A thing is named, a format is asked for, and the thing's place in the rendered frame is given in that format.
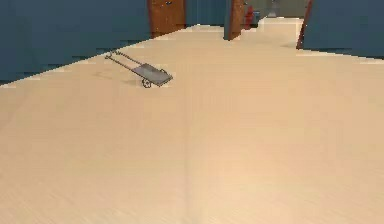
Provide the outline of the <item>grey hand cart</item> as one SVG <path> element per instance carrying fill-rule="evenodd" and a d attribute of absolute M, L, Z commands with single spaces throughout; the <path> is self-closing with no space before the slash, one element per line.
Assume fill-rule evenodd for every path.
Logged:
<path fill-rule="evenodd" d="M 114 55 L 123 56 L 126 59 L 136 63 L 137 66 L 136 67 L 129 67 L 128 65 L 115 59 Z M 117 50 L 111 51 L 105 56 L 105 59 L 109 59 L 109 60 L 115 62 L 116 64 L 118 64 L 118 65 L 128 69 L 129 71 L 135 73 L 139 77 L 141 77 L 142 78 L 141 83 L 142 83 L 142 86 L 144 88 L 151 88 L 152 85 L 156 85 L 158 87 L 161 87 L 173 79 L 173 76 L 170 73 L 168 73 L 166 70 L 158 69 L 151 64 L 142 63 L 140 61 L 137 61 L 137 60 L 133 59 L 132 57 L 130 57 L 129 55 L 127 55 L 121 51 L 117 51 Z"/>

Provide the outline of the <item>red fire extinguisher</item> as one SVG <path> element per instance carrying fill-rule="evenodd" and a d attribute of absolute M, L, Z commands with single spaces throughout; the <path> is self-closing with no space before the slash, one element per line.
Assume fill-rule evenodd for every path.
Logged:
<path fill-rule="evenodd" d="M 250 5 L 248 6 L 247 13 L 245 14 L 244 28 L 246 30 L 251 28 L 252 20 L 253 20 L 253 7 Z"/>

